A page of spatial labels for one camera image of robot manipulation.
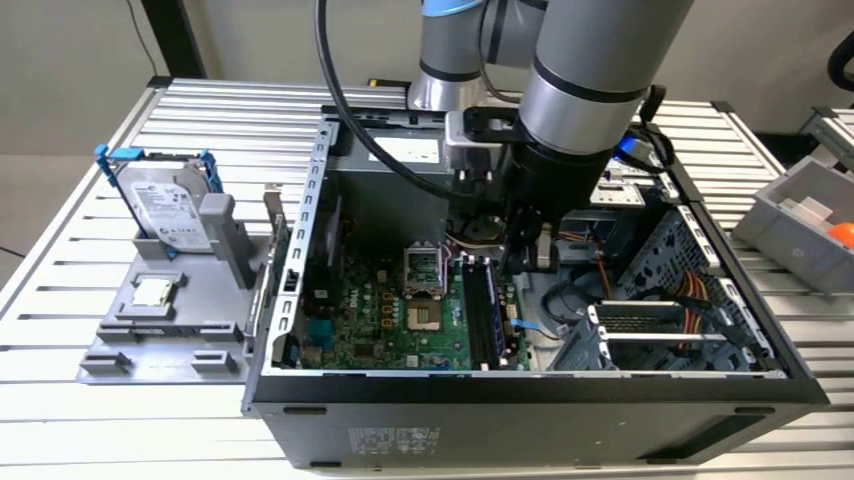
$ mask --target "orange object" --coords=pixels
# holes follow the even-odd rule
[[[828,235],[842,242],[849,248],[854,248],[854,223],[840,223],[828,229]]]

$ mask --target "sticker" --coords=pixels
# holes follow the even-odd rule
[[[211,248],[193,196],[174,183],[134,182],[139,204],[158,238],[177,250]]]
[[[350,428],[350,446],[357,455],[433,455],[441,428]]]
[[[402,163],[439,163],[439,140],[377,137],[377,143]],[[369,160],[379,162],[374,154]]]

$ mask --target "aluminum table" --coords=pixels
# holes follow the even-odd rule
[[[355,105],[402,108],[395,88],[353,88]],[[235,216],[267,232],[265,183],[297,211],[326,89],[203,80],[150,87],[110,140],[171,152],[210,148]],[[716,220],[730,230],[784,171],[724,104],[666,102],[656,123]],[[294,471],[265,424],[241,416],[242,386],[86,386],[78,363],[135,256],[135,225],[92,167],[0,293],[0,477],[315,478]],[[821,379],[832,407],[700,467],[342,471],[346,477],[854,478],[854,297],[825,297],[760,253],[740,258]]]

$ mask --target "gray plastic tray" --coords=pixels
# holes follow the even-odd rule
[[[854,293],[854,251],[781,205],[806,197],[833,210],[829,224],[854,222],[854,179],[808,158],[757,192],[733,234],[813,288]]]

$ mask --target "open computer tower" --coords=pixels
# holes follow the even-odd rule
[[[245,398],[298,468],[696,464],[828,403],[678,161],[613,162],[559,273],[510,276],[325,112]],[[359,112],[433,182],[498,178],[453,116]]]

